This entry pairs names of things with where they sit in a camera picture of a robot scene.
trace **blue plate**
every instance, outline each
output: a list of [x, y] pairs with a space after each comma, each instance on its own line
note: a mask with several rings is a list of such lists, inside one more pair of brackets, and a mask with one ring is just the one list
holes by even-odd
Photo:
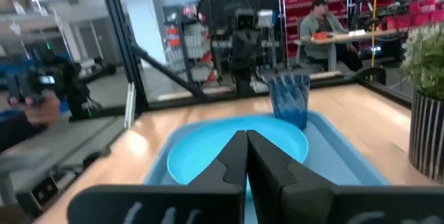
[[[273, 117], [236, 117], [205, 124], [173, 146], [166, 162], [171, 177], [179, 184], [189, 184], [238, 130], [256, 130], [300, 163], [307, 158], [307, 138], [293, 124]], [[246, 198], [251, 198], [248, 181]]]

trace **person's hand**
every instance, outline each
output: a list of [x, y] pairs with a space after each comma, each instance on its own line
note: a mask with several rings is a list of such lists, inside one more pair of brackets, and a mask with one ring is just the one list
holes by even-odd
[[354, 52], [354, 53], [358, 53], [358, 50], [356, 50], [356, 47], [354, 45], [352, 45], [352, 44], [348, 44], [347, 45], [347, 50], [351, 51], [351, 52]]
[[60, 101], [53, 92], [44, 95], [44, 102], [39, 106], [33, 106], [33, 99], [26, 98], [26, 104], [19, 104], [16, 98], [10, 98], [13, 107], [20, 107], [28, 121], [32, 124], [55, 123], [60, 115]]

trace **man sitting at desk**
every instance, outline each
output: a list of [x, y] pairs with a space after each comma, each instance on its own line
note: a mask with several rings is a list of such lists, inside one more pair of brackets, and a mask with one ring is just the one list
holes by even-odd
[[[311, 37], [313, 33], [347, 33], [339, 20], [328, 11], [326, 0], [313, 0], [311, 12], [300, 25], [300, 37]], [[321, 64], [324, 70], [328, 70], [328, 58], [331, 44], [306, 43], [303, 46], [309, 61]], [[350, 70], [358, 71], [362, 68], [356, 48], [352, 44], [336, 44], [336, 58], [342, 61]]]
[[16, 98], [10, 99], [13, 107], [23, 112], [2, 121], [0, 119], [0, 153], [29, 137], [42, 132], [49, 124], [58, 120], [60, 102], [53, 92], [45, 95], [42, 105], [33, 106], [31, 98], [25, 105], [19, 105]]

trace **green plant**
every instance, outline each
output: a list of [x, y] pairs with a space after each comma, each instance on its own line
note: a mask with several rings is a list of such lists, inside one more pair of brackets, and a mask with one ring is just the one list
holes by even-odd
[[444, 101], [444, 23], [409, 32], [403, 72], [426, 97]]

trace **potted plant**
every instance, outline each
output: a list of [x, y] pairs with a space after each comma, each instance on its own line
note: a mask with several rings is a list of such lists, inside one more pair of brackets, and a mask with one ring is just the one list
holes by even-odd
[[411, 109], [409, 160], [444, 182], [444, 23], [409, 32], [401, 69], [416, 87]]

